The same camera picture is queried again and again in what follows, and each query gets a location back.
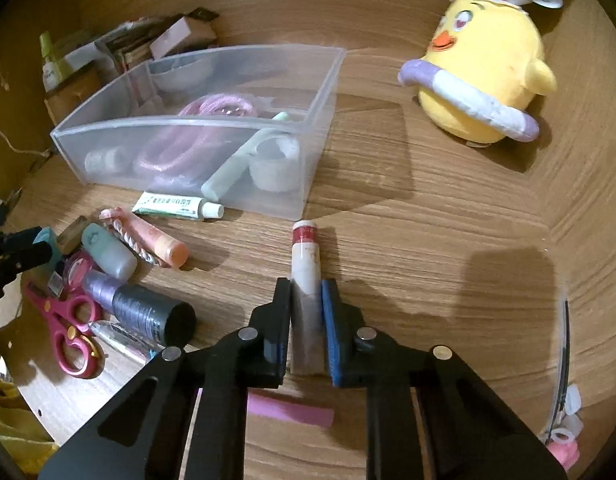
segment red band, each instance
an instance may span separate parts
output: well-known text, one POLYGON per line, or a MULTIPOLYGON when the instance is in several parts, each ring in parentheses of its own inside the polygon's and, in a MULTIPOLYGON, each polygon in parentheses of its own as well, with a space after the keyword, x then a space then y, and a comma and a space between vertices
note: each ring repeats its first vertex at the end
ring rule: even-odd
POLYGON ((317 228, 311 225, 302 225, 293 229, 293 245, 298 243, 317 243, 317 228))

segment orange tube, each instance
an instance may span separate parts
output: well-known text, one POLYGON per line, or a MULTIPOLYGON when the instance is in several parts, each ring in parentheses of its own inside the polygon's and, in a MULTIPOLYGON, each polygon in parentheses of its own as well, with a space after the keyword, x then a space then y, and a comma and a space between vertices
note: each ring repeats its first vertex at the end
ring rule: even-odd
POLYGON ((161 229, 157 229, 143 218, 139 218, 134 213, 121 207, 104 209, 99 218, 102 220, 120 218, 124 227, 132 232, 139 243, 172 267, 178 269, 190 256, 188 248, 183 242, 166 235, 161 229))

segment scissors handle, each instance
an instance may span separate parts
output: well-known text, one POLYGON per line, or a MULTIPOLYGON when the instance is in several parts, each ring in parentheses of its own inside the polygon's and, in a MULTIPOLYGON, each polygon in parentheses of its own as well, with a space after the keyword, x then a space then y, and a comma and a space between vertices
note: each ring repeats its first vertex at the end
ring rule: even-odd
POLYGON ((92 332, 88 324, 92 321, 103 319, 101 306, 87 294, 77 294, 70 296, 66 301, 57 303, 55 312, 58 312, 69 323, 73 324, 79 332, 85 335, 90 335, 92 332), (75 311, 79 305, 87 304, 90 308, 90 316, 86 322, 83 322, 76 317, 75 311))
POLYGON ((76 335, 73 327, 70 327, 66 332, 55 331, 52 339, 52 348, 61 370, 79 379, 89 379, 94 375, 98 364, 99 352, 90 339, 82 335, 76 335), (63 349, 64 344, 77 348, 81 352, 84 359, 81 368, 75 368, 70 364, 63 349))

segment plush toy eye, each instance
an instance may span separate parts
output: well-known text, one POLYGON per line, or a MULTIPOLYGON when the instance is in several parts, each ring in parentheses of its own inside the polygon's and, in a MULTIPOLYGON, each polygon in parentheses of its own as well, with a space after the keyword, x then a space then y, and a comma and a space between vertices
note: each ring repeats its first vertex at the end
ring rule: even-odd
POLYGON ((459 32, 467 23, 472 20, 472 12, 470 10, 462 10, 454 17, 454 30, 459 32))

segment stuffed duck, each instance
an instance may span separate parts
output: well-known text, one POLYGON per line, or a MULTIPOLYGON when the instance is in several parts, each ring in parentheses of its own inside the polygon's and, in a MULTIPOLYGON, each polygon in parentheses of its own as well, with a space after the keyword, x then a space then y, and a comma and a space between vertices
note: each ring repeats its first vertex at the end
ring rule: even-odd
POLYGON ((523 110, 535 94, 557 89, 539 31, 520 7, 562 0, 452 0, 425 56, 406 62, 403 85, 419 85, 419 102, 443 130, 472 147, 503 137, 529 142, 539 125, 523 110))

